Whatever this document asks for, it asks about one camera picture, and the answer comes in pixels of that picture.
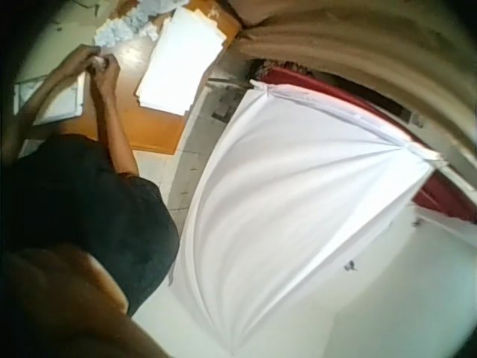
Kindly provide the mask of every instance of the wall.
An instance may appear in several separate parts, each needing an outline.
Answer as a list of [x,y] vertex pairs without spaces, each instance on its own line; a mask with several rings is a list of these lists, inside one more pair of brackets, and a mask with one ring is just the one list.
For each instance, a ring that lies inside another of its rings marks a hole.
[[477,322],[476,250],[424,223],[336,315],[325,358],[449,357]]
[[416,228],[412,225],[416,219],[414,205],[404,207],[390,227],[353,258],[358,271],[340,270],[322,286],[313,299],[333,312],[339,312],[351,304],[407,245],[416,232]]
[[162,285],[133,317],[174,358],[321,358],[334,314],[309,300],[269,321],[234,356],[204,333]]

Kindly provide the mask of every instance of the man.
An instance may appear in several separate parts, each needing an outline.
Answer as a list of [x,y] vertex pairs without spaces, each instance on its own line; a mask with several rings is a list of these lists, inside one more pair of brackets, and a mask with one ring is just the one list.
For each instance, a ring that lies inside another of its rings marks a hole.
[[[116,106],[119,64],[80,45],[45,80],[2,138],[2,309],[8,343],[29,332],[47,354],[165,357],[127,317],[161,284],[177,229],[159,189],[139,177]],[[100,142],[53,136],[16,160],[41,106],[83,71],[98,94]]]

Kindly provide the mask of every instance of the red cloth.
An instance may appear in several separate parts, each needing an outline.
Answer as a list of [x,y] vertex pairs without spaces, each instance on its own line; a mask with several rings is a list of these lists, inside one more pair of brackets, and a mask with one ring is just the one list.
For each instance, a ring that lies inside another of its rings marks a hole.
[[[289,69],[274,67],[262,78],[262,81],[267,84],[292,84],[297,87],[306,88],[308,90],[325,93],[335,98],[339,98],[379,116],[390,122],[392,125],[405,131],[417,142],[424,144],[405,127],[391,119],[389,116],[386,116],[366,101],[314,78],[306,77],[305,75],[293,72]],[[477,223],[476,205],[440,172],[434,172],[432,174],[426,184],[424,184],[421,190],[416,194],[413,201],[417,205],[425,207],[426,209],[435,210],[444,215],[473,222],[474,224]]]

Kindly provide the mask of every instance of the wooden table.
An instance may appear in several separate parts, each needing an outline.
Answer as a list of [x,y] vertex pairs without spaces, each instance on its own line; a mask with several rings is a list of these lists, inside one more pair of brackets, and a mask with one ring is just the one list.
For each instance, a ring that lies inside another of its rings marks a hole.
[[[227,36],[222,53],[241,28],[239,22],[213,0],[191,0],[186,8],[190,10],[200,9],[206,16],[218,23],[218,28]],[[154,23],[160,25],[164,18],[164,16],[161,16]],[[114,53],[121,66],[116,97],[121,120],[133,149],[174,154],[186,125],[188,113],[185,116],[178,116],[140,107],[138,98],[135,96],[139,82],[148,67],[153,47],[154,44],[149,37],[141,37],[119,43],[105,53]],[[198,94],[205,85],[216,62],[204,74]],[[187,81],[186,78],[178,78],[178,80]],[[89,88],[89,81],[86,81],[83,115],[76,119],[53,124],[57,131],[59,130],[64,134],[83,134],[89,138],[97,139],[96,111]],[[51,126],[38,126],[34,129],[33,136],[41,137],[42,133],[51,131]]]

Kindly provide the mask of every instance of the tiled floor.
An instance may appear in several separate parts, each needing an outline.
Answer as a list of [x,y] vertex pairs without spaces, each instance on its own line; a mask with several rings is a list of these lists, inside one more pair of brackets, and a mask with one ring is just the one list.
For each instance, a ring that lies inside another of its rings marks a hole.
[[[246,72],[246,62],[225,54],[211,77],[244,79]],[[141,176],[158,185],[180,233],[200,176],[226,127],[212,118],[221,94],[219,89],[204,88],[192,109],[174,156],[134,152]]]

